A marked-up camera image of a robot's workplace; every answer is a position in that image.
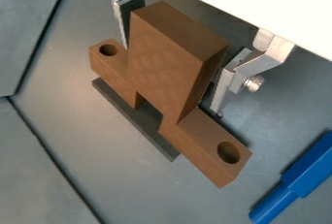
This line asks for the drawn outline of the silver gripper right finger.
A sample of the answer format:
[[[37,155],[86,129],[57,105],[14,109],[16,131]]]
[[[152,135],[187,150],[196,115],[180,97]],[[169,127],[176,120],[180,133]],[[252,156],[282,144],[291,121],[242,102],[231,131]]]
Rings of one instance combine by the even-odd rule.
[[[258,30],[252,49],[243,48],[222,69],[210,104],[214,113],[222,113],[230,98],[242,89],[258,91],[265,82],[261,73],[285,62],[294,46],[267,30]]]

